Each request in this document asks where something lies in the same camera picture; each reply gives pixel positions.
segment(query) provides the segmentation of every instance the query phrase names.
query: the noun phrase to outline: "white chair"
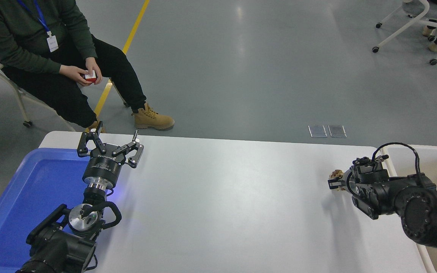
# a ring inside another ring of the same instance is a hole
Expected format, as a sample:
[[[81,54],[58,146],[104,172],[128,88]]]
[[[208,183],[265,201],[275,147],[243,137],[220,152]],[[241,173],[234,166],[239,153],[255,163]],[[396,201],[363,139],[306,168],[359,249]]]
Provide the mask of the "white chair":
[[[376,47],[372,48],[372,52],[377,53],[379,49],[388,43],[390,40],[395,38],[397,35],[406,30],[409,26],[420,23],[427,26],[432,26],[437,28],[437,22],[430,22],[429,20],[437,21],[437,5],[434,3],[428,2],[428,0],[404,0],[402,5],[399,6],[396,10],[391,12],[387,17],[382,19],[377,25],[376,28],[380,28],[382,24],[384,24],[387,20],[390,19],[398,10],[404,10],[409,16],[413,18],[404,26],[402,26],[399,30],[394,32],[391,36],[387,37],[384,41],[380,42]],[[434,36],[430,36],[428,38],[430,41],[434,40]],[[437,64],[437,56],[434,59],[431,59],[429,63],[433,66]]]
[[[28,117],[28,113],[26,112],[25,105],[23,104],[22,98],[25,98],[27,100],[30,100],[31,102],[39,104],[39,105],[41,105],[41,106],[43,106],[51,111],[55,111],[52,107],[49,107],[48,105],[44,104],[40,100],[31,97],[28,93],[26,93],[23,89],[19,88],[13,81],[8,79],[1,72],[0,72],[0,79],[2,79],[2,81],[7,83],[11,87],[11,89],[14,91],[14,95],[16,97],[16,102],[18,103],[19,109],[21,110],[21,114],[22,114],[23,119],[24,119],[23,125],[26,126],[27,128],[31,128],[31,126],[33,126],[33,122]],[[66,121],[62,117],[61,117],[61,119],[64,121],[64,123],[66,124],[66,126],[68,127],[68,129],[70,131],[73,131],[73,132],[75,131],[75,129],[70,125],[70,123],[68,121]]]

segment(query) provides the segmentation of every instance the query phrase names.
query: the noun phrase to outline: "black cable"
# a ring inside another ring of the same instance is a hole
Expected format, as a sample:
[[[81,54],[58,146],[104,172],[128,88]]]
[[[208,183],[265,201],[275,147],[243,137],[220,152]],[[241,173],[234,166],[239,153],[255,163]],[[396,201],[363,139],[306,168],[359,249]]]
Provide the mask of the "black cable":
[[[92,270],[92,269],[97,268],[97,256],[96,256],[95,254],[94,254],[94,259],[95,259],[95,261],[96,261],[96,264],[95,264],[94,266],[87,267],[87,268],[85,269],[85,271],[88,271],[88,270]]]
[[[414,149],[413,147],[411,147],[411,146],[409,146],[409,145],[407,145],[407,144],[405,144],[405,143],[402,143],[402,142],[389,142],[389,143],[385,143],[384,145],[381,145],[381,146],[378,147],[377,150],[375,150],[375,152],[373,153],[373,155],[372,155],[372,161],[375,160],[375,156],[376,156],[377,152],[380,151],[380,149],[382,149],[383,147],[386,147],[386,146],[388,146],[388,145],[402,145],[402,146],[404,146],[404,147],[408,147],[409,149],[412,150],[412,152],[414,153],[414,158],[415,158],[415,159],[414,159],[414,168],[416,169],[416,175],[417,175],[417,178],[418,178],[418,180],[420,181],[420,180],[421,180],[421,170],[420,170],[420,167],[419,167],[419,155],[418,155],[418,152],[416,151],[416,149]]]
[[[352,195],[358,196],[358,194],[352,190],[352,187],[350,187],[350,178],[352,178],[352,173],[349,173],[349,175],[347,176],[347,180],[345,180],[345,184],[347,184],[347,189]]]

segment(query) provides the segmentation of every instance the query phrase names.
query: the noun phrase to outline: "white plastic container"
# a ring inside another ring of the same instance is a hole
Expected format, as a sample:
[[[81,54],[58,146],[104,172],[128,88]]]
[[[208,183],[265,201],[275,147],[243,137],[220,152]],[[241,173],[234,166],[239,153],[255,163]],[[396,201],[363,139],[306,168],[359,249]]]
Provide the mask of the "white plastic container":
[[[437,185],[437,147],[412,145],[420,157],[420,170],[425,173],[433,183]],[[400,145],[387,146],[383,149],[383,154],[388,154],[390,162],[387,169],[391,176],[406,176],[414,174],[414,153],[411,149]],[[437,271],[437,248],[426,247],[434,269]]]

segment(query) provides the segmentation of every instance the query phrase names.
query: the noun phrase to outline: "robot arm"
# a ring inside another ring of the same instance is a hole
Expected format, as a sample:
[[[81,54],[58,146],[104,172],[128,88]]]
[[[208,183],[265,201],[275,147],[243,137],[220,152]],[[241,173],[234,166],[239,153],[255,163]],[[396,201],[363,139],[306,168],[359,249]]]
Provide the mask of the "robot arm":
[[[94,255],[96,239],[104,229],[117,225],[121,213],[113,202],[107,201],[107,190],[112,190],[118,181],[123,164],[136,168],[144,146],[139,143],[137,131],[130,143],[116,146],[102,143],[99,134],[102,122],[95,132],[82,133],[77,154],[90,157],[82,180],[88,185],[83,192],[83,202],[72,209],[61,204],[28,235],[31,245],[30,259],[17,273],[83,273],[97,266],[87,267]],[[96,148],[89,152],[87,142],[92,140]],[[129,152],[136,154],[128,158]],[[116,219],[105,223],[104,208],[109,207]],[[63,231],[69,226],[72,233]]]
[[[395,144],[415,152],[408,145]],[[436,185],[420,172],[417,153],[416,174],[390,177],[382,166],[388,155],[375,157],[376,152],[372,159],[363,157],[354,160],[345,173],[334,171],[328,180],[330,189],[349,191],[354,206],[373,220],[382,214],[397,213],[407,237],[418,244],[437,248]]]

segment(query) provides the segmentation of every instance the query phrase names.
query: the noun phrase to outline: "gray floor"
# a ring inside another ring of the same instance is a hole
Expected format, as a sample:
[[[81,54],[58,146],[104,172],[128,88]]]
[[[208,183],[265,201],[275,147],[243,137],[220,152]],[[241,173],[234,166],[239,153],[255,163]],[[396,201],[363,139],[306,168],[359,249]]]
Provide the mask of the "gray floor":
[[[143,0],[79,0],[92,33],[122,48]],[[170,131],[143,135],[379,146],[437,146],[437,65],[415,25],[374,54],[408,18],[375,24],[400,1],[152,0],[128,58]],[[104,84],[85,88],[91,106]],[[0,194],[46,133],[66,130],[30,105],[22,126],[0,81]],[[114,90],[101,113],[109,133],[133,133]],[[341,124],[347,138],[311,138],[309,124]]]

